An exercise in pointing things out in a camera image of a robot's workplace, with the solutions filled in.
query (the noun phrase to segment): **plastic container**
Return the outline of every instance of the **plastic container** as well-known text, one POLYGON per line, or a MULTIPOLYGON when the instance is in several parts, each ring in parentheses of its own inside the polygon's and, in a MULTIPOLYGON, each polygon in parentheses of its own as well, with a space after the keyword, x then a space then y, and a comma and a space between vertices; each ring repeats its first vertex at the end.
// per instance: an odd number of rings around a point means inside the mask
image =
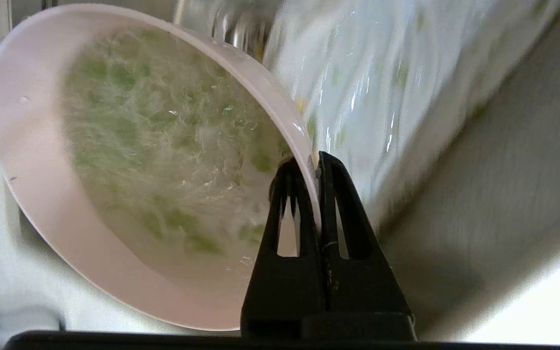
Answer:
POLYGON ((67 65, 97 36, 120 28, 158 28, 218 62, 260 102, 286 138, 320 225, 311 140, 298 109, 267 69, 227 44, 121 7, 76 4, 43 11, 0 45, 0 161, 11 191, 34 227, 75 270, 141 312, 199 330, 236 330, 244 295, 168 282, 119 241, 98 217, 68 164, 58 92, 67 65))

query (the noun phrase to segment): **white bowl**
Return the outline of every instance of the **white bowl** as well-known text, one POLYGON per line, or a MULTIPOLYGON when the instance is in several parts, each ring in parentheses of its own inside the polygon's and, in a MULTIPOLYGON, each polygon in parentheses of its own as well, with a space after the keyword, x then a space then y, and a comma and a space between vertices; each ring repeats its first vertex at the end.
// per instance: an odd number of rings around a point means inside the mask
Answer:
POLYGON ((131 27, 168 31, 241 82, 291 147, 320 225, 311 140, 295 103, 267 69, 227 44, 114 6, 54 7, 22 22, 0 45, 0 161, 7 183, 42 237, 105 292, 173 324, 236 330, 243 288, 200 290, 149 268, 105 226, 69 166, 58 96, 66 68, 98 36, 131 27))

